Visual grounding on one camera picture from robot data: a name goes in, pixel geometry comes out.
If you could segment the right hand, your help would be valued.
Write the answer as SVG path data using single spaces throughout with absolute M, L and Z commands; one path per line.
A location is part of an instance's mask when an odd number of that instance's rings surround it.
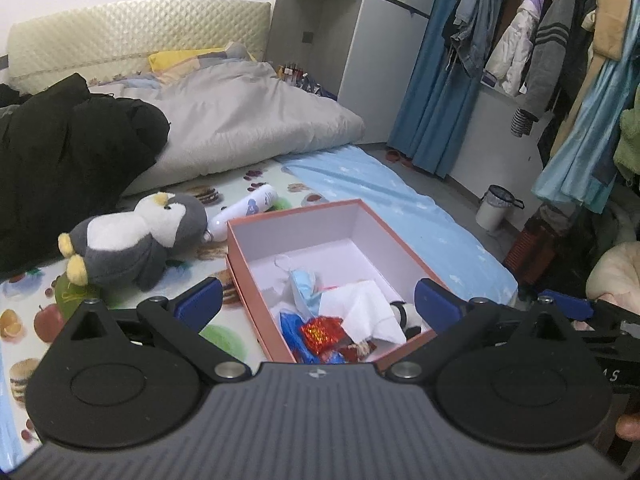
M 629 442 L 640 440 L 640 414 L 623 414 L 615 425 L 616 436 Z

